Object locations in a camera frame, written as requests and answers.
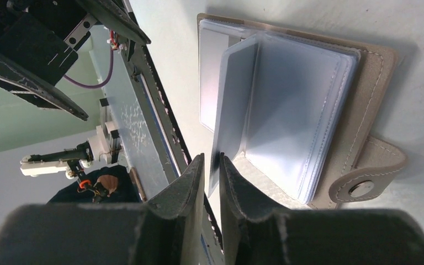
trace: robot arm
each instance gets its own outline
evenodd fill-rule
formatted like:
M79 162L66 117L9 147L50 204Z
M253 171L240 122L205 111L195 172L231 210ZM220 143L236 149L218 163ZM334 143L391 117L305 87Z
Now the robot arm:
M66 177L73 179L76 175L70 167L70 161L77 161L84 168L90 167L93 161L104 160L108 165L117 163L121 140L105 98L100 100L100 120L102 124L96 127L97 134L74 149L46 155L25 156L20 162L23 175L37 177L66 171Z

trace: white plastic part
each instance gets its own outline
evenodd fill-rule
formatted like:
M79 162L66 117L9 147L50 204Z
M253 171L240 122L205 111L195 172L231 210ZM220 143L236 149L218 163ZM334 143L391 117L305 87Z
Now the white plastic part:
M43 174L52 174L61 171L65 171L69 168L69 165L63 161L54 162L27 162L22 160L20 162L22 166L20 170L25 176L37 177Z
M67 179L74 179L76 176L72 174L72 171L70 169L66 170L66 178Z
M114 121L107 121L105 126L107 127L107 131L114 131L118 129L118 127L114 124Z
M89 168L93 165L92 161L87 161L87 160L80 160L80 163L82 164L82 167L84 168Z
M31 158L31 156L24 156L24 157L22 158L22 161L20 162L20 164L23 164L23 163L28 162L28 161L30 160L30 158Z
M111 164L112 156L111 150L109 148L109 143L105 134L103 133L103 128L97 126L97 135L94 135L88 139L90 148L92 149L93 159L97 161L105 160L106 163Z

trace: hand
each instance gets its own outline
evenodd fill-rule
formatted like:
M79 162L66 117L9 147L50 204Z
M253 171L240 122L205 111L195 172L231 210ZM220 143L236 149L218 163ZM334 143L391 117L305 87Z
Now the hand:
M118 188L118 178L111 175L102 175L98 178L97 182L100 182L108 190L108 196Z

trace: person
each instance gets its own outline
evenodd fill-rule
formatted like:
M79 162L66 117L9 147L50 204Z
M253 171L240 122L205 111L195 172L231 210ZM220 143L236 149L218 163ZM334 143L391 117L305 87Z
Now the person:
M124 166L103 167L87 174L92 184L100 182L109 191L108 197L101 203L139 203L139 192L133 185ZM80 192L79 185L74 182L54 195L48 203L91 203L93 192Z

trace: ceiling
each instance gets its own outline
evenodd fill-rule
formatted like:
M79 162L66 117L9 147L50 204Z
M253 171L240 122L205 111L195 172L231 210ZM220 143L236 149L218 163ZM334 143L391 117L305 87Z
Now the ceiling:
M98 83L88 52L79 53L67 75L81 83ZM87 112L88 121L60 110L38 109L0 89L0 152L95 129L100 116L98 99L103 92L76 87L65 79L56 87Z

